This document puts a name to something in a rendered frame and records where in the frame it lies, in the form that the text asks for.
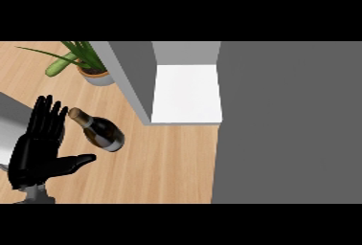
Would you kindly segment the grey open cabinet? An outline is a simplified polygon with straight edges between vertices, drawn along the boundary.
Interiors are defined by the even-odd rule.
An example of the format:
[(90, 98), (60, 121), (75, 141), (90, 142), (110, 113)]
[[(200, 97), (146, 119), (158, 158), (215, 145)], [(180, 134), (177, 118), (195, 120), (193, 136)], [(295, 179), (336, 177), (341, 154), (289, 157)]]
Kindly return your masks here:
[(218, 125), (217, 41), (93, 41), (144, 125)]

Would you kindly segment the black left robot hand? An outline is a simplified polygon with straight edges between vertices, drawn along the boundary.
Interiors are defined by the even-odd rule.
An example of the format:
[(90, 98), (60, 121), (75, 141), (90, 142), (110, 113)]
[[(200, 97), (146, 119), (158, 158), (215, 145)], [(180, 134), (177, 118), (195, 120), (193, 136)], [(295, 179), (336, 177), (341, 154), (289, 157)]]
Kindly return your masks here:
[(96, 160), (94, 154), (57, 157), (66, 113), (67, 107), (60, 107), (60, 101), (51, 101), (51, 95), (36, 98), (8, 163), (13, 189), (42, 185), (48, 178), (75, 173)]

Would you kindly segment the green potted plant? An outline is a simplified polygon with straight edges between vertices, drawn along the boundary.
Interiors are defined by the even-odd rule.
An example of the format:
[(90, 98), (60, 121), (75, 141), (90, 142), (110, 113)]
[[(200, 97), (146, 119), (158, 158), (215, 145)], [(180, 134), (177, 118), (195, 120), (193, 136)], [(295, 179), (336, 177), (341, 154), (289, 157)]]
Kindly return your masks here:
[[(62, 41), (62, 45), (66, 47), (67, 53), (72, 53), (76, 56), (76, 59), (70, 61), (69, 65), (76, 66), (78, 72), (85, 81), (94, 86), (107, 86), (113, 84), (115, 81), (110, 73), (90, 43), (87, 41)], [(65, 59), (63, 56), (67, 54), (66, 53), (63, 56), (60, 56), (50, 52), (25, 47), (22, 47), (22, 50), (36, 52), (42, 55), (54, 57), (56, 59)]]

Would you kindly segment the dark grey cabinet door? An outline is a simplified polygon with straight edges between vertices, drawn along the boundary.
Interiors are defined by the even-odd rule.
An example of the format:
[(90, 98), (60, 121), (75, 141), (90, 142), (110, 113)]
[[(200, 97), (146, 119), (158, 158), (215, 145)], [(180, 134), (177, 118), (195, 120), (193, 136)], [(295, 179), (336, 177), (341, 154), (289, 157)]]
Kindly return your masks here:
[(362, 203), (362, 42), (226, 42), (215, 203)]

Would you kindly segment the green cucumber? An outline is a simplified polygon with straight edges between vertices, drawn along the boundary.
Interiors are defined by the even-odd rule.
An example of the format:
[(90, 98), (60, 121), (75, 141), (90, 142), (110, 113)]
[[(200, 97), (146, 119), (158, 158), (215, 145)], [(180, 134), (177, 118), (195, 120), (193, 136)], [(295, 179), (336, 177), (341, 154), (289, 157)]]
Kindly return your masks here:
[(65, 59), (57, 59), (51, 65), (48, 66), (45, 70), (45, 75), (51, 78), (54, 77), (62, 70), (66, 68), (66, 66), (70, 64), (70, 61), (76, 59), (76, 56), (72, 53), (67, 53), (65, 56)]

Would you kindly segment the dark wine bottle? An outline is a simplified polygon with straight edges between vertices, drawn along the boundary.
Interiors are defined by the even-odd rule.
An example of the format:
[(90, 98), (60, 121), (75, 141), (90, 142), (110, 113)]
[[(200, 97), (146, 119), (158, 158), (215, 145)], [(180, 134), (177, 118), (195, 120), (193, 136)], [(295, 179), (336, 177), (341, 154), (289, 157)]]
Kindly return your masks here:
[(81, 126), (91, 144), (109, 152), (118, 151), (124, 145), (124, 134), (115, 124), (104, 118), (91, 117), (76, 107), (69, 110), (67, 115)]

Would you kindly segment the grey appliance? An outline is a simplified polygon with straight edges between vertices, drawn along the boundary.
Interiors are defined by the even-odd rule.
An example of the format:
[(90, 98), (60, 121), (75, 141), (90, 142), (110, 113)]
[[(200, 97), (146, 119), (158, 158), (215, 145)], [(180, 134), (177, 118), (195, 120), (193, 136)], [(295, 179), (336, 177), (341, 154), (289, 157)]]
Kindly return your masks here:
[(10, 162), (16, 140), (25, 133), (32, 108), (0, 92), (0, 164)]

